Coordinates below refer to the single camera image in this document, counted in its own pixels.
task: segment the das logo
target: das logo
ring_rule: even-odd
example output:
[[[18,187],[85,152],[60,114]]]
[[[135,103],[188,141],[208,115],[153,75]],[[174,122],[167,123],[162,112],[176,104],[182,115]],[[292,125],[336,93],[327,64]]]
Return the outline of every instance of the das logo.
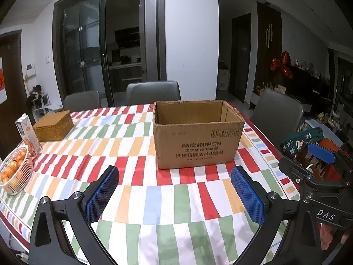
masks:
[[[327,220],[332,220],[332,219],[334,219],[334,217],[335,217],[335,214],[331,214],[330,216],[329,216],[329,212],[326,212],[325,214],[324,214],[325,212],[322,210],[322,209],[320,209],[319,210],[319,212],[316,214],[317,216],[320,216],[320,217],[323,217],[323,218],[325,218],[325,219],[327,219]]]

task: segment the dining table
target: dining table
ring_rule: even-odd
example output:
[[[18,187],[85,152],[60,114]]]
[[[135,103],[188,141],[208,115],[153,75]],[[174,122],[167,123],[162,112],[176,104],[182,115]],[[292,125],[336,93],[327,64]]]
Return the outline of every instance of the dining table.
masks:
[[[74,128],[63,140],[42,143],[22,192],[10,196],[1,189],[0,219],[26,251],[40,198],[62,200],[84,191],[109,165],[119,170],[119,184],[91,227],[119,265],[234,263],[259,227],[232,186],[235,166],[267,192],[299,200],[278,167],[282,155],[244,116],[233,161],[158,169],[153,108],[139,104],[71,113]],[[63,224],[78,260],[88,264],[70,222]],[[281,222],[264,262],[272,260],[286,224]]]

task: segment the chair backrest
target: chair backrest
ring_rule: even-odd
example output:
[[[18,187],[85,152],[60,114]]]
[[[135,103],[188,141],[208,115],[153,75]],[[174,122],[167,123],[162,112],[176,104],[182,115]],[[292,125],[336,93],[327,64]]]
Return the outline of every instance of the chair backrest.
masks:
[[[180,91],[176,81],[147,81],[128,84],[126,105],[154,103],[155,101],[179,101]]]
[[[65,97],[64,109],[71,112],[94,110],[101,107],[98,91],[84,91]]]
[[[303,105],[293,98],[265,89],[250,120],[280,149],[284,138],[296,133],[303,111]]]

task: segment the sliding glass door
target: sliding glass door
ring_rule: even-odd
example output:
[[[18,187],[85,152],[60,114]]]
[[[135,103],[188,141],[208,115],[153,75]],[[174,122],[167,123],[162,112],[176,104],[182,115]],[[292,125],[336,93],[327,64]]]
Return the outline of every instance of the sliding glass door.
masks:
[[[102,107],[114,106],[105,65],[105,0],[79,0],[64,9],[64,56],[68,94],[97,90]]]

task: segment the red balloon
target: red balloon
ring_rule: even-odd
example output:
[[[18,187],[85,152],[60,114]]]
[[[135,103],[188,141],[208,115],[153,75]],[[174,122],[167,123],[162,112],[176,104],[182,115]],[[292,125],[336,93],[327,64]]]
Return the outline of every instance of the red balloon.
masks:
[[[293,79],[292,71],[288,67],[286,67],[285,65],[282,65],[281,72],[286,77],[289,77],[290,79]]]
[[[270,65],[270,69],[274,72],[276,70],[278,70],[279,68],[281,68],[281,61],[277,58],[274,58],[271,60],[271,65]]]
[[[291,64],[291,58],[289,56],[289,53],[287,51],[284,51],[281,56],[281,62],[283,65],[290,65]]]

